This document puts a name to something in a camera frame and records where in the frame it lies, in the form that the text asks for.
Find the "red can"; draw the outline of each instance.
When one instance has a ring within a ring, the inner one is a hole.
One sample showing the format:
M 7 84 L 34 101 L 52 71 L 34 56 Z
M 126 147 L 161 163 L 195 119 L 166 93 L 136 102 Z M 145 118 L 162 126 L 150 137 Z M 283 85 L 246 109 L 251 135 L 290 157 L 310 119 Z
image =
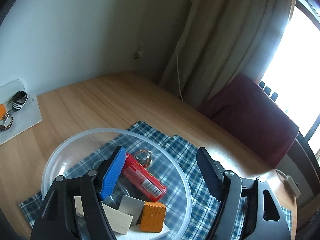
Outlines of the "red can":
M 122 173 L 153 202 L 158 201 L 167 192 L 167 187 L 148 172 L 129 153 L 126 153 Z

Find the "window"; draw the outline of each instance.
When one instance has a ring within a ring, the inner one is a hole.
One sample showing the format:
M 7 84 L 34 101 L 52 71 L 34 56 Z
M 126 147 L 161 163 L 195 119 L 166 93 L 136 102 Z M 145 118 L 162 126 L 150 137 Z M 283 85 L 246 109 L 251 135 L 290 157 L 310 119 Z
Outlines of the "window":
M 316 154 L 320 149 L 320 30 L 315 19 L 299 8 L 294 8 L 262 81 L 278 94 L 275 103 L 299 126 Z

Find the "white plastic container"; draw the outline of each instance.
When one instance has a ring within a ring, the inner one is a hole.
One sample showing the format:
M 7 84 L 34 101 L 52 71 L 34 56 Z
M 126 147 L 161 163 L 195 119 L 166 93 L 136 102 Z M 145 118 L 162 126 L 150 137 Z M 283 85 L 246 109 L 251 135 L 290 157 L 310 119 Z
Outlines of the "white plastic container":
M 187 178 L 178 163 L 163 148 L 153 141 L 127 130 L 97 128 L 78 133 L 64 141 L 50 156 L 42 175 L 41 193 L 44 199 L 52 182 L 58 175 L 67 179 L 80 177 L 90 169 L 96 169 L 102 160 L 108 159 L 117 146 L 127 152 L 147 149 L 153 154 L 153 163 L 148 168 L 157 179 L 168 187 L 160 199 L 166 204 L 165 224 L 170 233 L 161 239 L 180 239 L 191 217 L 191 190 Z M 142 198 L 141 192 L 120 177 L 113 194 L 105 202 L 117 208 L 123 194 Z

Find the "bowl rim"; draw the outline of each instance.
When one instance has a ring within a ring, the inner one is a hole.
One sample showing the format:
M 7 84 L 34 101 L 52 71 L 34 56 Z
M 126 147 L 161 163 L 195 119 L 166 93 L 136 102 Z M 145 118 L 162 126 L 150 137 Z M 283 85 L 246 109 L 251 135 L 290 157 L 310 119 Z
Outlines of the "bowl rim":
M 150 139 L 144 137 L 143 135 L 140 135 L 138 133 L 135 132 L 131 132 L 128 130 L 122 130 L 122 129 L 116 129 L 116 128 L 94 128 L 94 129 L 90 129 L 90 130 L 86 130 L 80 133 L 77 133 L 73 136 L 71 136 L 70 138 L 68 138 L 67 140 L 65 140 L 63 143 L 61 143 L 55 150 L 54 152 L 51 154 L 50 158 L 48 159 L 45 167 L 44 167 L 44 171 L 42 173 L 42 180 L 41 180 L 41 194 L 42 194 L 42 200 L 44 200 L 45 194 L 44 192 L 46 191 L 46 193 L 48 192 L 49 189 L 47 189 L 47 185 L 45 185 L 45 181 L 47 180 L 48 175 L 48 170 L 50 170 L 52 167 L 54 167 L 54 162 L 53 160 L 58 156 L 58 154 L 61 152 L 61 150 L 66 147 L 68 144 L 70 144 L 71 142 L 86 136 L 86 135 L 90 135 L 93 133 L 99 133 L 99 132 L 113 132 L 113 133 L 122 133 L 122 134 L 126 134 L 126 135 L 130 135 L 130 136 L 134 136 L 136 138 L 139 138 L 141 140 L 146 141 L 147 143 L 151 144 L 153 147 L 157 148 L 159 151 L 161 151 L 173 164 L 173 166 L 175 166 L 175 168 L 177 169 L 182 182 L 183 182 L 183 186 L 185 188 L 186 191 L 186 199 L 187 199 L 187 205 L 186 205 L 186 215 L 185 218 L 183 220 L 183 223 L 179 229 L 179 231 L 177 232 L 177 234 L 174 236 L 174 238 L 172 240 L 178 240 L 182 237 L 182 235 L 184 234 L 184 232 L 186 231 L 190 218 L 191 218 L 191 211 L 192 211 L 192 199 L 191 199 L 191 189 L 190 189 L 190 185 L 188 183 L 187 177 L 185 175 L 185 173 L 183 172 L 182 168 L 179 166 L 179 164 L 176 162 L 176 160 L 162 147 L 160 147 L 158 144 L 154 143 L 153 141 L 151 141 Z

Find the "blue gripper pad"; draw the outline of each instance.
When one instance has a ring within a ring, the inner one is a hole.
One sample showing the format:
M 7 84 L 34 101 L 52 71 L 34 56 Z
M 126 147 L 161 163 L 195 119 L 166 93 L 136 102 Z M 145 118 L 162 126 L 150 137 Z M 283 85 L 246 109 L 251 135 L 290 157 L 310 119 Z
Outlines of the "blue gripper pad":
M 204 147 L 200 147 L 197 150 L 196 161 L 210 195 L 221 201 L 224 168 L 218 161 L 214 161 L 210 157 Z
M 118 146 L 108 160 L 104 160 L 99 168 L 97 188 L 101 200 L 112 194 L 125 162 L 125 149 Z

